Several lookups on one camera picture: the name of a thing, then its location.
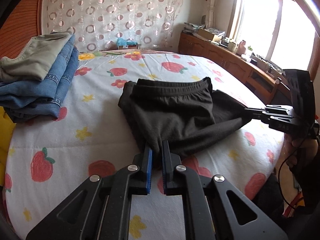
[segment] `elastic waistband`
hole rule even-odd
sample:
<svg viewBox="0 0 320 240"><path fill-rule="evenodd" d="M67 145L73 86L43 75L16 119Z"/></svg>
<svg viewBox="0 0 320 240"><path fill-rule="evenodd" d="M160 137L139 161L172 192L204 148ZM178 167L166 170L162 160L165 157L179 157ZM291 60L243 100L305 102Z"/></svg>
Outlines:
<svg viewBox="0 0 320 240"><path fill-rule="evenodd" d="M203 89L212 91L211 79L205 77L197 82L162 82L139 79L132 89L135 97L171 97L196 93Z"/></svg>

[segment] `black shorts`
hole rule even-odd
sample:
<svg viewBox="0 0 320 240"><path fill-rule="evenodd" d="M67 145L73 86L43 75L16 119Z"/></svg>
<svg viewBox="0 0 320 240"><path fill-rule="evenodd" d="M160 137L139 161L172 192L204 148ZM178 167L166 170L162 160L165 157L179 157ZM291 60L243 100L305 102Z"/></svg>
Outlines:
<svg viewBox="0 0 320 240"><path fill-rule="evenodd" d="M193 83L139 79L127 82L118 106L122 109L141 152L147 141L153 165L161 163L161 143L183 159L214 145L251 119L245 106L219 90L206 77Z"/></svg>

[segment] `person's hand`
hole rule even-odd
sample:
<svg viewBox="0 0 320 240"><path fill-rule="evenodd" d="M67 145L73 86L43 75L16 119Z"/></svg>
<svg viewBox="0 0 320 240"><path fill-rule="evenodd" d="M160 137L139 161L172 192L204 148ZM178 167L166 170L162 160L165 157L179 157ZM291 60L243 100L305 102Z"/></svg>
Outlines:
<svg viewBox="0 0 320 240"><path fill-rule="evenodd" d="M292 154L297 147L300 146L301 142L303 141L302 138L292 140L291 135L285 134L284 135L284 154L285 158L287 158L290 154ZM306 149L306 163L307 166L309 163L312 162L314 157L318 152L318 142L314 139L305 139L300 148ZM297 164L297 157L292 155L287 161L287 165L292 168L294 165Z"/></svg>

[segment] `bedspread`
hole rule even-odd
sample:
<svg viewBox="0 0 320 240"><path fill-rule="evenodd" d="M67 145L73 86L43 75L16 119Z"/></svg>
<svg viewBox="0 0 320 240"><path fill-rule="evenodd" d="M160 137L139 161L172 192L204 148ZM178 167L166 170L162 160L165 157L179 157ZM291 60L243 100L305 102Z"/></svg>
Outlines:
<svg viewBox="0 0 320 240"><path fill-rule="evenodd" d="M193 82L206 76L248 107L264 104L241 82L202 57L177 54L79 56L79 69L59 118L17 124L6 165L5 196L17 234L28 232L88 176L108 176L139 153L117 106L125 82L139 78ZM252 120L213 147L185 159L199 174L223 174L252 199L273 171L283 133ZM153 171L151 194L133 196L129 239L185 239L180 196L163 195L161 171Z"/></svg>

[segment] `box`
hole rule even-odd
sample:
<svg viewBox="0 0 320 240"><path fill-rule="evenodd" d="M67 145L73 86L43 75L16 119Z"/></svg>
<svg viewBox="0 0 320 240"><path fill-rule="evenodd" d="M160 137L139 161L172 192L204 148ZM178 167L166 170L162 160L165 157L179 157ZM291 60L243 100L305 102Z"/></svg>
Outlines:
<svg viewBox="0 0 320 240"><path fill-rule="evenodd" d="M209 41L215 41L215 42L219 42L222 39L223 34L224 33L222 33L220 35L216 35L216 34L208 32L208 31L206 31L204 29L199 29L198 30L198 35L206 38Z"/></svg>

